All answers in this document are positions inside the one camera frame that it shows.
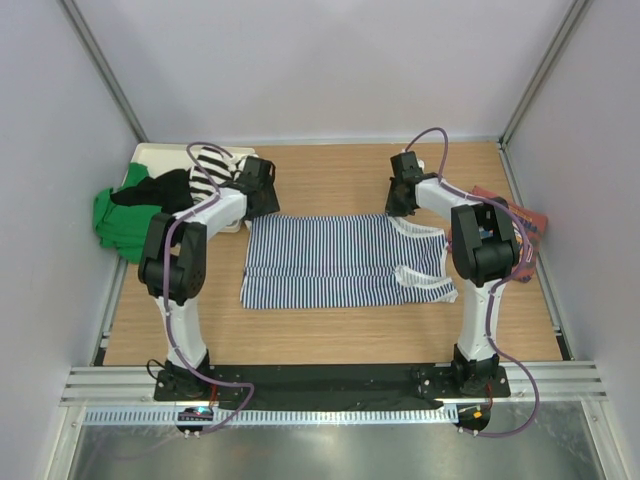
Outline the green tank top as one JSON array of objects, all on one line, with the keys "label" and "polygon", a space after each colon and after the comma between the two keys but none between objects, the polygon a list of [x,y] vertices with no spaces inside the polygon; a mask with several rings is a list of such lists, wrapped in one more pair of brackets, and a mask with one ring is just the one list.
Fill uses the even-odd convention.
[{"label": "green tank top", "polygon": [[138,264],[150,221],[161,209],[157,181],[146,166],[130,163],[121,187],[104,189],[93,200],[92,225],[100,246]]}]

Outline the red tank top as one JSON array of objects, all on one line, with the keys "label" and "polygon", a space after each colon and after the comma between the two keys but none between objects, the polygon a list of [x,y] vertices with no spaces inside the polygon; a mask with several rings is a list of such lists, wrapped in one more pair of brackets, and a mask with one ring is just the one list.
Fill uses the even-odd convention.
[{"label": "red tank top", "polygon": [[[498,194],[490,190],[487,190],[485,188],[482,188],[478,185],[474,186],[474,188],[471,190],[470,193],[475,196],[486,197],[486,198],[495,198],[499,196]],[[507,204],[510,211],[518,218],[519,222],[522,224],[531,246],[530,251],[527,255],[525,266],[518,271],[518,274],[515,276],[514,280],[519,281],[521,283],[528,283],[529,281],[531,281],[531,279],[533,278],[536,272],[536,260],[537,260],[538,252],[540,249],[540,244],[548,224],[548,218],[543,214],[521,207],[511,200],[507,200]],[[514,225],[514,234],[516,237],[516,241],[518,242],[520,253],[522,253],[522,248],[523,248],[522,236],[517,226],[515,225],[515,223],[513,225]],[[452,252],[451,230],[449,230],[447,234],[447,241],[448,241],[447,248],[448,248],[448,251],[451,253]]]}]

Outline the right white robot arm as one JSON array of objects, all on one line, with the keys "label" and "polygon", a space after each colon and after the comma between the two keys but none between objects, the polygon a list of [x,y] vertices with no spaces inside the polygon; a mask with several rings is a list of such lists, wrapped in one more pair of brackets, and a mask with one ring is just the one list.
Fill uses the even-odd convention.
[{"label": "right white robot arm", "polygon": [[454,345],[450,381],[464,396],[476,395],[498,377],[494,333],[508,277],[521,260],[506,201],[473,195],[425,173],[416,154],[390,158],[386,213],[406,217],[427,209],[450,221],[451,254],[465,281],[462,330]]}]

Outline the blue white striped tank top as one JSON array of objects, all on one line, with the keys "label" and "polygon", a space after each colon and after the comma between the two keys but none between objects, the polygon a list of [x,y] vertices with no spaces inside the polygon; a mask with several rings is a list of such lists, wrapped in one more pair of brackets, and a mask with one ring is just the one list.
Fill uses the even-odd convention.
[{"label": "blue white striped tank top", "polygon": [[246,309],[324,309],[452,303],[440,228],[385,214],[252,223],[241,288]]}]

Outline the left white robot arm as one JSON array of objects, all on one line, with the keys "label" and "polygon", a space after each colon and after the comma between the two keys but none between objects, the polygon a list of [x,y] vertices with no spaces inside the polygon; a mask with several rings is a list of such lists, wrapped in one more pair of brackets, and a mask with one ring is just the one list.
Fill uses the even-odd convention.
[{"label": "left white robot arm", "polygon": [[154,298],[163,319],[168,353],[155,375],[156,400],[201,400],[222,383],[212,376],[202,337],[198,296],[207,273],[208,242],[236,221],[280,210],[273,162],[248,156],[241,168],[213,193],[175,214],[152,217],[138,278]]}]

